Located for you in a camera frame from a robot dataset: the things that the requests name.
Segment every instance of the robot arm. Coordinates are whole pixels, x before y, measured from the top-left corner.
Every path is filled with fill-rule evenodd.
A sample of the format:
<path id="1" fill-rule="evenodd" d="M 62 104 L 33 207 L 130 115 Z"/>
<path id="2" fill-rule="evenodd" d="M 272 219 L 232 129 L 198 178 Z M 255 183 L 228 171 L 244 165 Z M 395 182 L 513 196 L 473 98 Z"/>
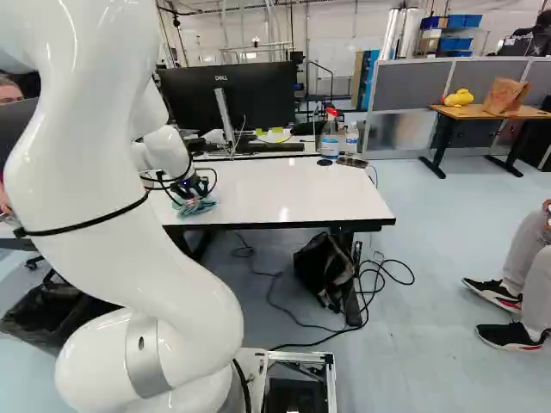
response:
<path id="1" fill-rule="evenodd" d="M 4 169 L 23 226 L 76 225 L 143 198 L 129 141 L 136 130 L 155 133 L 166 122 L 162 110 L 145 110 L 156 107 L 146 88 L 159 44 L 154 2 L 0 4 L 0 49 L 11 57 L 0 58 L 0 69 L 22 62 L 42 81 L 33 119 Z M 81 327 L 62 349 L 55 380 L 69 405 L 87 413 L 220 408 L 243 338 L 238 301 L 180 252 L 148 202 L 84 229 L 32 239 L 75 287 L 124 307 Z"/>
<path id="2" fill-rule="evenodd" d="M 132 142 L 130 147 L 139 172 L 166 170 L 170 177 L 181 176 L 183 180 L 195 173 L 188 150 L 172 126 L 164 125 L 144 136 L 143 142 Z"/>

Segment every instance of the blue bin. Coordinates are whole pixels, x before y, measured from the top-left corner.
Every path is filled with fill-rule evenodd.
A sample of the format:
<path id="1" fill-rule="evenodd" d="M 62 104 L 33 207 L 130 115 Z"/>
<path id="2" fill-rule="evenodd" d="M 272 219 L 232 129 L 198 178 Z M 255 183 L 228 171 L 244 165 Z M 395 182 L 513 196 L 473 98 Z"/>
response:
<path id="1" fill-rule="evenodd" d="M 468 50 L 471 48 L 471 43 L 473 42 L 473 38 L 463 38 L 463 39 L 455 39 L 455 49 L 457 50 Z"/>
<path id="2" fill-rule="evenodd" d="M 432 15 L 431 17 L 425 17 L 421 21 L 421 28 L 427 29 L 427 28 L 437 28 L 438 27 L 438 19 L 439 16 Z"/>
<path id="3" fill-rule="evenodd" d="M 455 50 L 457 49 L 457 41 L 461 39 L 454 39 L 453 37 L 442 37 L 440 39 L 440 50 Z"/>
<path id="4" fill-rule="evenodd" d="M 448 28 L 464 28 L 466 15 L 449 15 Z"/>
<path id="5" fill-rule="evenodd" d="M 482 21 L 482 15 L 465 15 L 465 27 L 477 28 Z"/>
<path id="6" fill-rule="evenodd" d="M 466 50 L 466 51 L 453 51 L 453 52 L 450 52 L 449 53 L 449 56 L 451 58 L 469 58 L 471 55 L 473 54 L 473 52 L 471 52 L 470 50 Z"/>

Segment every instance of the white table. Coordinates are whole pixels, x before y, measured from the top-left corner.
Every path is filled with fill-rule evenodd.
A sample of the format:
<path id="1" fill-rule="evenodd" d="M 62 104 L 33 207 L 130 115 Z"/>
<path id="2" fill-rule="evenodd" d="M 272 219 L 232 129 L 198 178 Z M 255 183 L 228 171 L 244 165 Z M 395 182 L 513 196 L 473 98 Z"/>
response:
<path id="1" fill-rule="evenodd" d="M 317 165 L 315 157 L 199 163 L 213 168 L 218 184 L 214 209 L 181 218 L 163 191 L 153 191 L 153 204 L 164 226 L 184 229 L 267 229 L 338 227 L 378 231 L 395 217 L 365 170 L 333 164 Z M 198 171 L 209 176 L 213 173 Z"/>

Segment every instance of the paper bag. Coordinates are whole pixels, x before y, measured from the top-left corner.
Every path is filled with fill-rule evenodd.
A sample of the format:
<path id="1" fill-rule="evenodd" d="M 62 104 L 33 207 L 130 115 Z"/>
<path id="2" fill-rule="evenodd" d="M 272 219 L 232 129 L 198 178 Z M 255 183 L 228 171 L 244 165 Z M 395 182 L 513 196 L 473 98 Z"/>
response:
<path id="1" fill-rule="evenodd" d="M 516 112 L 522 106 L 529 89 L 528 82 L 496 77 L 482 104 L 482 110 L 496 116 L 503 112 Z"/>

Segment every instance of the sneaker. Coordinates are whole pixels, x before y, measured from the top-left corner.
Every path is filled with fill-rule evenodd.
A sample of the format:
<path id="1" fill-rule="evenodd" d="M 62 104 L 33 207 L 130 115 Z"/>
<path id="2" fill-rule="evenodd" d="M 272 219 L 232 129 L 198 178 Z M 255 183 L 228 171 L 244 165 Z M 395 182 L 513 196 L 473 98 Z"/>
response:
<path id="1" fill-rule="evenodd" d="M 507 289 L 501 285 L 500 280 L 480 282 L 469 278 L 463 278 L 461 281 L 483 299 L 487 299 L 508 312 L 520 314 L 523 304 L 523 295 L 520 294 L 515 297 L 510 294 Z"/>
<path id="2" fill-rule="evenodd" d="M 480 324 L 476 332 L 486 344 L 502 350 L 535 351 L 541 350 L 547 338 L 547 332 L 542 334 L 539 342 L 533 342 L 522 323 Z"/>

